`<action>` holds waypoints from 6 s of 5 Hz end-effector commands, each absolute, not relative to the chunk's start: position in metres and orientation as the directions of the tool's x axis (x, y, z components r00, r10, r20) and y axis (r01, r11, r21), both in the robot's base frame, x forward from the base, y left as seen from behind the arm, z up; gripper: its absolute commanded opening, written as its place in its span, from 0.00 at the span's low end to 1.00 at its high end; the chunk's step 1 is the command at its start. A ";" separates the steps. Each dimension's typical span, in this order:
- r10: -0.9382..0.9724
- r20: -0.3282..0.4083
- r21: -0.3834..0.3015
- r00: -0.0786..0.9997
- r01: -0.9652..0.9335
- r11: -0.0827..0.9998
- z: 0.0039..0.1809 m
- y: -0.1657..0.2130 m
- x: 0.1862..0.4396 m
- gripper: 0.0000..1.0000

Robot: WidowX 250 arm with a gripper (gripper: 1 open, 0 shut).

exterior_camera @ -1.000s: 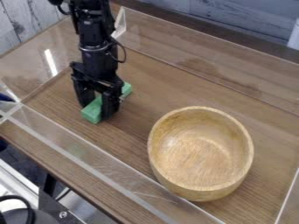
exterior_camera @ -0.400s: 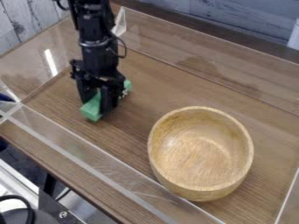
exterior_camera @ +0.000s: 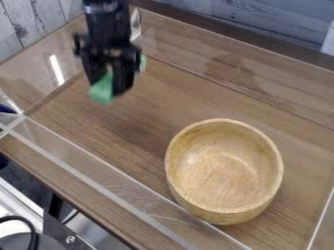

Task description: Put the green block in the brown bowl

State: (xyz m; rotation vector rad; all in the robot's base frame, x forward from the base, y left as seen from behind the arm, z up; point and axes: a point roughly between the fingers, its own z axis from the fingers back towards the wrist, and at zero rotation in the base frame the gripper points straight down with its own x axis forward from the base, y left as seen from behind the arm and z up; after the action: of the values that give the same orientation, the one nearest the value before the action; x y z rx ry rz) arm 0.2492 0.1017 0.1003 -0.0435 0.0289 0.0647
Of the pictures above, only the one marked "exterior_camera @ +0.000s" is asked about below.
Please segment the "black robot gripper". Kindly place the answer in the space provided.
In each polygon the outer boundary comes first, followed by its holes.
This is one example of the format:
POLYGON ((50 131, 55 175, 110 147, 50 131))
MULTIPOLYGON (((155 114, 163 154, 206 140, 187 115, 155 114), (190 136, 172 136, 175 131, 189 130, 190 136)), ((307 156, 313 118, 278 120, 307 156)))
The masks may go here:
POLYGON ((128 6, 84 6, 87 31, 74 33, 75 55, 82 59, 83 69, 91 85, 107 73, 112 63, 114 95, 122 96, 132 87, 136 68, 140 65, 140 48, 134 44, 132 20, 128 6))

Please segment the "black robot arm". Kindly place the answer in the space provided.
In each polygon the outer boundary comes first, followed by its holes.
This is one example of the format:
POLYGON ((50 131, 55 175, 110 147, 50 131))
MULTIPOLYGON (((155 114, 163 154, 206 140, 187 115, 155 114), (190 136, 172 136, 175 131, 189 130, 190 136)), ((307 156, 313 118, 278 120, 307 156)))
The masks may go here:
POLYGON ((87 32, 74 33, 74 54, 82 59, 88 95, 110 104, 134 87, 143 65, 142 49, 131 41, 128 0, 83 0, 87 32))

